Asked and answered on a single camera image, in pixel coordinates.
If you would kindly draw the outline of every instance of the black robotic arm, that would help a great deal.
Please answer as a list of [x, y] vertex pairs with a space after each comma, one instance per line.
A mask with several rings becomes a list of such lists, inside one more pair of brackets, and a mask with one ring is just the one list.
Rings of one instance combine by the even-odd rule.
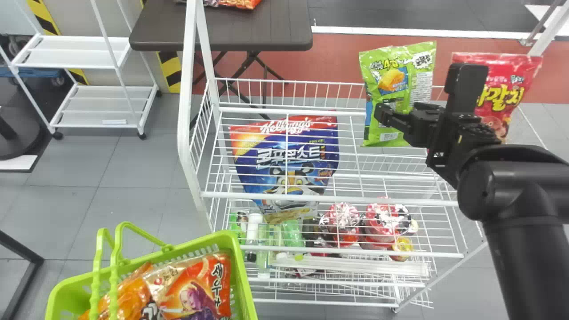
[[418, 102], [398, 114], [379, 104], [373, 116], [428, 148], [427, 166], [457, 190], [463, 214], [482, 222], [510, 319], [569, 319], [569, 164], [542, 147], [503, 145], [481, 123], [474, 107], [487, 74], [453, 64], [445, 108]]

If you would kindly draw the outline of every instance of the green snack bag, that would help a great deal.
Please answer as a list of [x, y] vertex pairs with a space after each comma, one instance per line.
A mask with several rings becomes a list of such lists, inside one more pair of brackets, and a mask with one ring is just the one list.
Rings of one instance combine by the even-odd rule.
[[360, 52], [360, 67], [368, 91], [364, 146], [407, 146], [403, 133], [374, 118], [379, 103], [409, 113], [413, 103], [430, 101], [436, 42], [384, 47]]

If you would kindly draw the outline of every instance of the small bottle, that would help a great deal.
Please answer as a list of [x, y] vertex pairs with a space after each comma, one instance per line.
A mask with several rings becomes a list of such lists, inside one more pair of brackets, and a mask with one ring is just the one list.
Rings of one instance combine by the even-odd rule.
[[[259, 243], [259, 225], [263, 223], [263, 215], [259, 213], [259, 210], [251, 210], [249, 212], [249, 221], [247, 223], [247, 239], [245, 241], [246, 245], [258, 245]], [[247, 262], [257, 261], [257, 251], [247, 251], [245, 253]]]

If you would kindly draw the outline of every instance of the shelf tier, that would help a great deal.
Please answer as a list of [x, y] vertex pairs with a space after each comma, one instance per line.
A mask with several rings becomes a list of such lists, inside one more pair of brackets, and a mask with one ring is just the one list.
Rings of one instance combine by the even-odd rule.
[[[117, 65], [130, 52], [129, 38], [109, 37]], [[105, 38], [101, 36], [49, 36], [36, 34], [14, 58], [17, 67], [114, 69]]]
[[122, 87], [75, 84], [51, 121], [56, 128], [144, 127], [157, 87], [126, 87], [132, 114]]

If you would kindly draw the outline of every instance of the green shopping basket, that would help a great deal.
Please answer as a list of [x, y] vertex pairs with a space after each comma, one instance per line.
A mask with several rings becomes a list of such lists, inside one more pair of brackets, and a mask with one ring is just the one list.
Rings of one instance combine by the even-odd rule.
[[[128, 228], [161, 247], [160, 252], [128, 260], [122, 257], [122, 234]], [[104, 242], [112, 249], [109, 267], [101, 269]], [[66, 279], [58, 283], [50, 293], [47, 303], [46, 320], [72, 320], [87, 309], [91, 309], [89, 319], [97, 318], [97, 304], [106, 293], [110, 293], [110, 320], [117, 319], [118, 283], [121, 279], [135, 271], [147, 261], [154, 265], [162, 265], [174, 260], [229, 249], [231, 259], [231, 311], [232, 319], [257, 320], [257, 312], [253, 304], [253, 295], [247, 279], [239, 242], [231, 231], [218, 231], [179, 245], [170, 245], [158, 240], [153, 235], [138, 228], [130, 222], [123, 222], [115, 229], [115, 241], [109, 231], [101, 228], [97, 232], [97, 250], [93, 261], [93, 271]]]

